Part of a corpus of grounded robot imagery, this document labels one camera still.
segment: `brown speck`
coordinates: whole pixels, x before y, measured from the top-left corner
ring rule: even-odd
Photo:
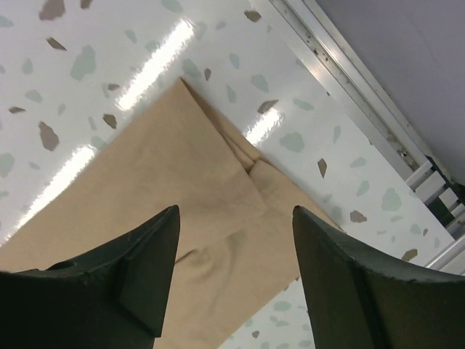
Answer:
[[[116,129],[116,124],[118,122],[116,122],[116,118],[113,114],[104,114],[103,121],[106,122],[107,125],[111,127],[112,129]]]
[[[367,218],[358,211],[352,211],[350,212],[350,220],[354,223],[362,223],[366,222]]]
[[[256,111],[260,114],[265,114],[271,108],[273,108],[277,102],[278,100],[266,100],[259,106],[259,108]]]
[[[406,253],[404,253],[401,260],[410,262],[413,258],[415,258],[418,255],[419,255],[419,252],[417,249],[409,249]]]
[[[54,49],[61,49],[62,51],[66,51],[66,48],[53,38],[48,38],[46,42],[48,42],[49,45]]]
[[[92,0],[81,0],[81,8],[88,9],[91,3],[92,3]]]
[[[203,73],[205,74],[205,80],[210,80],[211,70],[207,68]]]
[[[326,163],[325,159],[320,159],[318,161],[318,169],[320,169],[321,177],[325,177],[326,170],[328,169],[328,164]]]
[[[108,84],[108,89],[110,91],[114,91],[116,89],[119,89],[119,85],[118,84]]]
[[[22,113],[23,111],[26,111],[26,109],[22,109],[20,107],[11,107],[10,109],[8,109],[8,111],[11,114],[16,114],[16,113]]]
[[[40,20],[54,20],[65,14],[65,3],[63,0],[47,0],[39,12]]]
[[[244,14],[252,22],[256,23],[262,18],[262,16],[257,11],[245,11]]]
[[[60,143],[60,139],[57,134],[53,131],[49,125],[45,124],[43,121],[39,122],[40,135],[42,140],[42,145],[48,151],[54,151],[57,145]]]

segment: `wall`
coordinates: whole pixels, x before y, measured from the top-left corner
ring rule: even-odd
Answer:
[[[456,180],[465,183],[465,1],[317,0]]]

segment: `beige trousers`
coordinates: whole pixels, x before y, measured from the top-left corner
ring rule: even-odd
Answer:
[[[178,80],[0,248],[0,268],[48,268],[173,204],[181,234],[157,349],[218,348],[299,275],[294,206],[329,221]]]

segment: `metal strip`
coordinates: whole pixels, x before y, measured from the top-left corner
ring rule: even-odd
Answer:
[[[309,48],[302,37],[311,35],[301,20],[283,0],[249,0],[273,30],[284,40],[293,53],[302,61],[309,72],[328,91],[344,112],[354,121],[358,128],[373,143],[383,157],[397,173],[406,180],[413,170],[404,162],[400,154],[392,147],[382,133],[367,118],[360,106],[347,94],[335,76],[322,64],[319,57]]]
[[[418,165],[424,163],[424,154],[433,158],[441,172],[450,180],[450,174],[433,155],[429,146],[413,129],[406,117],[384,91],[380,83],[363,64],[355,51],[321,9],[316,0],[286,0],[299,13],[300,18],[311,27],[321,44],[332,56],[341,71],[344,71],[357,86],[361,95],[373,106],[395,137],[407,148]]]
[[[435,270],[443,269],[447,264],[450,263],[455,257],[457,257],[465,249],[465,236],[462,236],[459,240],[454,241],[452,244],[447,246],[441,253],[435,258],[430,260],[425,267]]]

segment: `gray wall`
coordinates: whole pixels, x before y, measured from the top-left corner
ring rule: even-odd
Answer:
[[[465,0],[317,0],[415,130],[465,183]]]

